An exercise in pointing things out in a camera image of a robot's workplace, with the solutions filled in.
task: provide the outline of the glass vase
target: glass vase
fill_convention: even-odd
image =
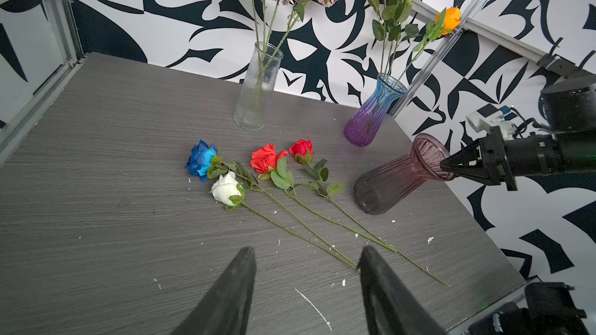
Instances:
[[[356,180],[356,203],[364,212],[379,215],[427,180],[453,180],[455,174],[440,167],[441,160],[447,157],[449,152],[436,138],[418,134],[409,154],[376,167]]]
[[[379,74],[374,93],[346,123],[343,134],[347,141],[356,146],[373,142],[378,128],[383,123],[392,102],[407,92],[403,84],[391,75]]]
[[[275,46],[255,43],[255,52],[242,82],[234,120],[246,130],[260,130],[269,112],[277,72],[284,54]]]

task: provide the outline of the red flower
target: red flower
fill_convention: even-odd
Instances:
[[[275,145],[267,144],[253,153],[253,160],[250,161],[250,166],[259,174],[268,174],[269,167],[277,167],[277,160],[285,157],[287,154],[289,154],[287,150],[282,150],[279,154],[275,154]]]
[[[296,154],[300,154],[303,157],[306,157],[306,151],[310,151],[310,155],[314,155],[312,152],[312,142],[310,140],[298,140],[298,142],[292,147],[290,147],[290,154],[292,156],[296,156]]]

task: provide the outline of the orange rose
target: orange rose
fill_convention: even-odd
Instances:
[[[435,21],[439,20],[440,13],[435,17]],[[442,35],[446,35],[451,33],[453,29],[455,29],[461,20],[461,11],[459,8],[451,7],[447,11],[445,11],[445,21],[443,22],[443,31],[441,31]]]
[[[269,168],[277,167],[277,160],[290,154],[287,150],[282,150],[279,154],[275,154],[275,145],[267,144],[253,153],[253,160],[250,161],[250,166],[259,174],[268,174]]]

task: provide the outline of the wood grain surface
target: wood grain surface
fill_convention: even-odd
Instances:
[[[329,160],[338,201],[403,257],[378,249],[445,329],[523,284],[522,277],[445,184],[429,181],[389,212],[369,217],[352,200],[363,172],[409,151],[392,119],[365,148],[343,126],[354,108],[275,93],[265,128],[233,120],[240,86],[93,53],[0,169],[0,333],[167,334],[243,246],[257,254],[249,334],[365,334],[359,275],[249,211],[226,212],[183,168],[200,139],[248,167],[250,153],[301,138]],[[296,180],[307,175],[293,161]],[[362,237],[318,220],[270,187],[353,261]],[[308,190],[299,196],[349,220]],[[308,234],[275,203],[247,200]]]

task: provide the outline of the blue rose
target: blue rose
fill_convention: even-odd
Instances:
[[[197,146],[192,148],[185,168],[188,168],[192,175],[199,176],[201,181],[206,181],[207,170],[211,167],[211,159],[217,154],[218,148],[215,145],[209,146],[201,140]]]

